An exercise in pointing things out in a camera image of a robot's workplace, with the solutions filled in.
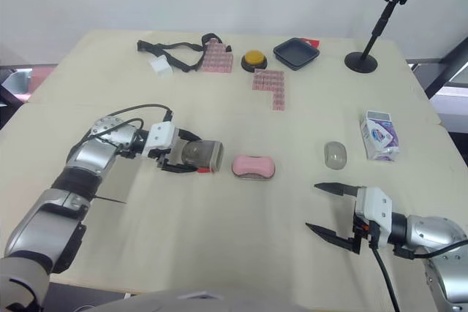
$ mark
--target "white clip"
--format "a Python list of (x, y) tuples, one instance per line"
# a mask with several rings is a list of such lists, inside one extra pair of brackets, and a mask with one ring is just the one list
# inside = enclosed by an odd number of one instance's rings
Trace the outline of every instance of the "white clip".
[(173, 74), (173, 69), (169, 65), (166, 59), (166, 55), (158, 56), (149, 61), (153, 70), (160, 76), (160, 77), (170, 77)]

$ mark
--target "tissue box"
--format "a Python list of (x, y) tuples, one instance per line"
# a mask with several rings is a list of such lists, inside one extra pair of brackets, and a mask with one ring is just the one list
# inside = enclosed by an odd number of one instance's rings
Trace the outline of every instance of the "tissue box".
[(367, 111), (361, 121), (361, 132), (367, 159), (395, 161), (399, 154), (399, 141), (389, 113)]

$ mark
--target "black tray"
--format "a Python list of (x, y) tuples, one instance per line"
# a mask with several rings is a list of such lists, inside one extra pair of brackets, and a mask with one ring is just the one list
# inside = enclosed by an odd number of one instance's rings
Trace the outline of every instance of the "black tray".
[(278, 60), (294, 71), (306, 66), (320, 51), (299, 38), (291, 38), (277, 45), (273, 52)]

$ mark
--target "wire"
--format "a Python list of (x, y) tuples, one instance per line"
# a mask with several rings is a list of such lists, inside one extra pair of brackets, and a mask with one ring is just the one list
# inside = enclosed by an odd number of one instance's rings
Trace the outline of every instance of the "wire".
[(372, 253), (374, 254), (375, 259), (377, 260), (377, 263), (379, 264), (380, 270), (382, 271), (382, 274), (383, 274), (383, 278), (385, 279), (385, 283), (387, 284), (388, 294), (390, 295), (390, 299), (392, 300), (393, 309), (395, 310), (395, 312), (400, 312), (400, 307), (398, 306), (398, 301), (396, 301), (396, 296), (392, 287), (392, 282), (390, 280), (390, 277), (388, 276), (388, 272), (387, 272), (387, 269), (385, 268), (382, 258), (379, 255), (379, 251), (376, 248), (373, 248)]
[(468, 245), (468, 239), (458, 241), (457, 243), (450, 244), (448, 246), (445, 246), (444, 248), (441, 248), (440, 250), (436, 250), (428, 254), (415, 254), (415, 259), (431, 259), (432, 257), (445, 254), (447, 251), (450, 251), (450, 250), (453, 250), (454, 248), (459, 248), (460, 246), (465, 246), (465, 245)]
[[(136, 106), (131, 106), (131, 107), (128, 107), (126, 109), (123, 109), (123, 110), (119, 110), (119, 111), (115, 111), (113, 113), (110, 113), (108, 114), (107, 116), (115, 116), (115, 115), (118, 115), (120, 113), (126, 113), (127, 111), (132, 111), (132, 110), (137, 110), (137, 109), (143, 109), (144, 107), (161, 107), (162, 109), (165, 109), (167, 112), (166, 112), (166, 116), (169, 118), (168, 121), (170, 121), (170, 119), (172, 118), (172, 114), (173, 114), (173, 111), (167, 107), (166, 105), (163, 105), (163, 104), (142, 104), (142, 105), (136, 105)], [(128, 123), (131, 123), (133, 121), (139, 121), (141, 122), (141, 125), (140, 125), (140, 128), (139, 130), (141, 130), (143, 128), (143, 125), (144, 125), (144, 122), (143, 122), (143, 119), (141, 118), (133, 118), (133, 119), (130, 119), (128, 121), (125, 121), (124, 123), (121, 123), (117, 126), (114, 126), (112, 128), (109, 128), (107, 129), (106, 131), (104, 132), (101, 132), (101, 133), (98, 133), (98, 134), (93, 134), (91, 136), (91, 130), (88, 129), (88, 131), (83, 135), (83, 137), (81, 138), (81, 140), (76, 143), (75, 145), (72, 146), (72, 148), (70, 149), (70, 152), (68, 153), (68, 156), (67, 156), (67, 162), (70, 160), (70, 157), (72, 157), (73, 153), (86, 141), (90, 140), (90, 139), (93, 139), (93, 138), (97, 138), (97, 137), (100, 137), (104, 134), (107, 134), (111, 131), (114, 131), (116, 129), (118, 129), (119, 127), (125, 125), (125, 124), (128, 124)]]
[(137, 109), (143, 109), (144, 107), (161, 107), (162, 109), (165, 109), (169, 113), (172, 113), (172, 110), (167, 107), (166, 105), (161, 105), (161, 104), (143, 104), (143, 105), (136, 105), (132, 107), (128, 107), (127, 109), (115, 111), (114, 113), (110, 113), (108, 116), (115, 116), (120, 113), (126, 113), (127, 111), (132, 111), (132, 110), (137, 110)]
[(125, 126), (125, 125), (127, 125), (127, 124), (129, 124), (131, 122), (135, 122), (135, 121), (140, 122), (140, 127), (138, 129), (142, 129), (143, 126), (145, 125), (145, 122), (143, 121), (142, 118), (130, 118), (129, 120), (126, 120), (126, 121), (124, 121), (124, 122), (122, 122), (122, 123), (120, 123), (120, 124), (118, 124), (118, 125), (116, 125), (114, 127), (106, 129), (103, 132), (100, 132), (100, 133), (97, 133), (97, 134), (92, 134), (92, 135), (88, 136), (87, 138), (85, 138), (84, 142), (87, 142), (88, 140), (91, 140), (91, 139), (94, 139), (94, 138), (101, 137), (104, 134), (111, 133), (112, 131), (115, 131), (116, 129), (119, 129), (122, 126)]
[(67, 156), (67, 162), (70, 160), (70, 158), (72, 157), (72, 155), (75, 153), (75, 151), (84, 143), (84, 142), (87, 142), (91, 139), (94, 139), (94, 138), (99, 138), (101, 137), (102, 135), (104, 134), (107, 134), (107, 133), (110, 133), (112, 131), (115, 131), (116, 129), (119, 129), (120, 127), (122, 126), (125, 126), (131, 122), (135, 122), (135, 121), (138, 121), (140, 122), (140, 127), (138, 128), (138, 130), (141, 130), (143, 128), (143, 126), (145, 125), (145, 122), (143, 121), (142, 118), (130, 118), (129, 120), (126, 120), (122, 123), (119, 123), (117, 126), (114, 126), (114, 127), (111, 127), (109, 129), (106, 129), (105, 131), (103, 132), (100, 132), (100, 133), (97, 133), (97, 134), (91, 134), (91, 130), (89, 129), (85, 135), (83, 135), (83, 137), (81, 138), (81, 140), (76, 143), (75, 145), (72, 146), (72, 148), (70, 149), (70, 152), (68, 153), (68, 156)]

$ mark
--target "pink soap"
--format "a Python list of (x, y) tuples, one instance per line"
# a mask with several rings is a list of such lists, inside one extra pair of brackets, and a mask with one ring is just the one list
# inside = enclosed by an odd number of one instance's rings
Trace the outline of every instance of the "pink soap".
[(246, 179), (269, 179), (275, 174), (275, 163), (267, 156), (236, 156), (233, 173)]

